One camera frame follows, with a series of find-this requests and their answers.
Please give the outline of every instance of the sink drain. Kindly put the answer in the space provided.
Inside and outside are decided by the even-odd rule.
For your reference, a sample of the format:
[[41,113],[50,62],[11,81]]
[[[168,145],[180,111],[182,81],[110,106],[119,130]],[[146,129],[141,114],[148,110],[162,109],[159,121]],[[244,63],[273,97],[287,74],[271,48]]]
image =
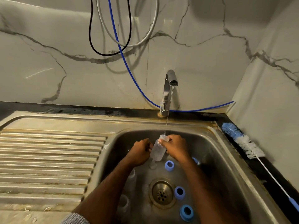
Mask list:
[[174,185],[167,178],[154,179],[149,188],[149,196],[153,204],[161,209],[172,207],[176,198],[174,197]]

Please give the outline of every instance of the faucet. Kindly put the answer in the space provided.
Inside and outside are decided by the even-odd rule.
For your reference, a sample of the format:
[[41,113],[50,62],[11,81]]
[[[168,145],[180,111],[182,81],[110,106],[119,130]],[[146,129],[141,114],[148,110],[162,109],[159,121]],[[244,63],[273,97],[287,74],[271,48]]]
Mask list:
[[166,73],[163,97],[160,103],[160,112],[158,113],[158,116],[161,118],[168,116],[169,113],[171,99],[171,97],[169,96],[170,86],[178,86],[178,80],[176,79],[174,70],[169,70]]

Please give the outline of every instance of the sleeve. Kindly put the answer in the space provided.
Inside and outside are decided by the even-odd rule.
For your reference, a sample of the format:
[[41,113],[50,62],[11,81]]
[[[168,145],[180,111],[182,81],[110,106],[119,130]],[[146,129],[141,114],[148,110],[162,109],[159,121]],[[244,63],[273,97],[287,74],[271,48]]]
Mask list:
[[70,213],[61,224],[90,224],[86,218],[77,213]]

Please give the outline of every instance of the blue bottle ring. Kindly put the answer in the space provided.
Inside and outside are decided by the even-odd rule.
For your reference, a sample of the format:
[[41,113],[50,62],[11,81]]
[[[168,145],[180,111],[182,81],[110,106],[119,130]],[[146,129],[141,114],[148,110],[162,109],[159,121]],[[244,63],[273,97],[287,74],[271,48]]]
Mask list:
[[191,222],[194,217],[193,209],[185,204],[180,208],[180,216],[185,222]]
[[185,190],[183,187],[181,186],[177,186],[175,189],[174,189],[174,197],[178,200],[182,200],[184,199],[186,193],[185,193]]
[[172,162],[171,160],[168,160],[168,161],[166,161],[164,167],[168,171],[173,171],[173,169],[174,169],[174,162]]
[[192,159],[195,161],[195,163],[196,163],[197,165],[200,165],[200,162],[199,162],[196,158],[192,157]]

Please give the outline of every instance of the blue hose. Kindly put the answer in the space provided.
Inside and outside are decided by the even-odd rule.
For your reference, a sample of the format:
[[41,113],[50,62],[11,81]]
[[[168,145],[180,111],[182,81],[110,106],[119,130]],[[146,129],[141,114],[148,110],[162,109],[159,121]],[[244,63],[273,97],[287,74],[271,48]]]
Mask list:
[[[119,42],[119,40],[118,40],[118,36],[117,36],[117,32],[116,32],[116,28],[115,28],[115,24],[114,24],[114,19],[113,19],[113,13],[112,13],[112,8],[111,8],[111,1],[108,0],[108,3],[109,3],[110,16],[111,16],[111,21],[112,21],[112,26],[113,26],[114,35],[115,35],[116,41]],[[125,60],[125,57],[123,56],[123,52],[122,52],[122,50],[121,50],[121,46],[118,45],[118,48],[119,48],[119,51],[120,51],[120,53],[121,53],[121,57],[123,58],[123,62],[125,63],[125,66],[126,66],[128,72],[129,72],[129,74],[130,74],[130,76],[131,76],[133,82],[135,83],[135,85],[137,86],[138,90],[140,91],[140,93],[144,96],[144,98],[145,98],[146,100],[148,100],[149,103],[151,103],[152,105],[155,105],[156,107],[160,108],[159,105],[156,105],[154,102],[152,102],[152,101],[151,101],[151,100],[150,100],[150,99],[149,99],[149,98],[142,92],[142,90],[141,90],[140,87],[138,86],[136,80],[134,79],[134,76],[132,75],[132,73],[131,73],[131,71],[130,71],[130,69],[129,69],[129,66],[128,66],[126,60]],[[231,103],[234,103],[234,101],[230,101],[230,102],[225,103],[225,104],[223,104],[223,105],[217,105],[217,106],[207,107],[207,108],[202,108],[202,109],[197,109],[197,110],[189,110],[189,111],[170,110],[170,111],[172,111],[172,112],[198,112],[198,111],[204,111],[204,110],[209,110],[209,109],[213,109],[213,108],[218,108],[218,107],[226,106],[226,105],[229,105],[229,104],[231,104]]]

